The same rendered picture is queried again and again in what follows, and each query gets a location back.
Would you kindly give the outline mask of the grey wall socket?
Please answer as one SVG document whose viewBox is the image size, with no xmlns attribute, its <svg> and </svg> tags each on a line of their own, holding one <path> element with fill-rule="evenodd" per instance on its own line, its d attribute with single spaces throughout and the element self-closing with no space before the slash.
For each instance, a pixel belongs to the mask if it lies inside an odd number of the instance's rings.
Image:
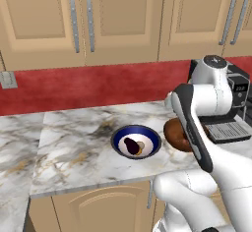
<svg viewBox="0 0 252 232">
<path fill-rule="evenodd" d="M 0 72 L 0 84 L 3 89 L 18 87 L 15 74 L 13 72 Z"/>
</svg>

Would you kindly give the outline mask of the beige base cupboard door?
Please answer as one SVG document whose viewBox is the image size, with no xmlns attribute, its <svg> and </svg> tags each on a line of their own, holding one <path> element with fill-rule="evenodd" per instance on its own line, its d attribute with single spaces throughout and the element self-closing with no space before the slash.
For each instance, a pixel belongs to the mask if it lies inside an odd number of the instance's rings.
<svg viewBox="0 0 252 232">
<path fill-rule="evenodd" d="M 61 232 L 51 197 L 31 199 L 26 232 Z"/>
<path fill-rule="evenodd" d="M 155 198 L 154 217 L 152 224 L 153 229 L 156 229 L 158 227 L 159 221 L 163 217 L 164 209 L 165 209 L 165 202 L 160 201 L 158 198 Z"/>
<path fill-rule="evenodd" d="M 61 232 L 152 232 L 149 181 L 53 196 Z"/>
</svg>

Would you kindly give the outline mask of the black and silver coffee machine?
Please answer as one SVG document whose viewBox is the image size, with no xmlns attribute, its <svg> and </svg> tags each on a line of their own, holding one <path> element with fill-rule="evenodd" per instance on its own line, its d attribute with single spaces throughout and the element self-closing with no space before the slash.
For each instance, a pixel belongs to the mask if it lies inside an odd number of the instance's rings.
<svg viewBox="0 0 252 232">
<path fill-rule="evenodd" d="M 249 75 L 216 55 L 192 60 L 188 82 L 194 87 L 194 104 L 200 121 L 215 144 L 246 141 L 251 135 L 235 120 L 245 106 Z"/>
</svg>

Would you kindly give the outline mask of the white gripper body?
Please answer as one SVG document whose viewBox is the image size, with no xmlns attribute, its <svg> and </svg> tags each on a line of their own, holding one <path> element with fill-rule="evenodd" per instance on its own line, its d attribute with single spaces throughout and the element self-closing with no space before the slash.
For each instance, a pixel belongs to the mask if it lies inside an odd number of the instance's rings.
<svg viewBox="0 0 252 232">
<path fill-rule="evenodd" d="M 173 91 L 170 91 L 170 92 L 167 94 L 167 96 L 166 96 L 166 98 L 165 98 L 165 100 L 164 100 L 164 106 L 165 106 L 165 108 L 167 108 L 167 109 L 172 109 L 172 102 L 171 102 L 172 93 L 173 93 Z"/>
</svg>

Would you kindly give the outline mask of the blue bowl with white inside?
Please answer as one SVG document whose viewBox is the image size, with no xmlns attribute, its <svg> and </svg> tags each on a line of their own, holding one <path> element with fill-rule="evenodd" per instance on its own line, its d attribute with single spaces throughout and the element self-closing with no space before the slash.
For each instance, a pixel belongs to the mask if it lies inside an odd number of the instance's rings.
<svg viewBox="0 0 252 232">
<path fill-rule="evenodd" d="M 131 154 L 124 139 L 130 138 L 135 142 L 143 142 L 145 147 L 140 155 Z M 120 155 L 129 159 L 145 159 L 156 154 L 161 147 L 161 138 L 153 129 L 143 125 L 127 125 L 116 130 L 111 139 L 113 149 Z"/>
</svg>

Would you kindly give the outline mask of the dark brown steak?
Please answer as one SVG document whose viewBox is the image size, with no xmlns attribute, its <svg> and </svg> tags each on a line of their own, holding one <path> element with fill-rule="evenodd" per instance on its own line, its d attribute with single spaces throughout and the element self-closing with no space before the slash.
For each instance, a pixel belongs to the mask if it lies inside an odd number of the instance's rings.
<svg viewBox="0 0 252 232">
<path fill-rule="evenodd" d="M 124 144 L 127 146 L 128 151 L 133 155 L 137 154 L 140 151 L 139 145 L 130 138 L 125 138 Z"/>
</svg>

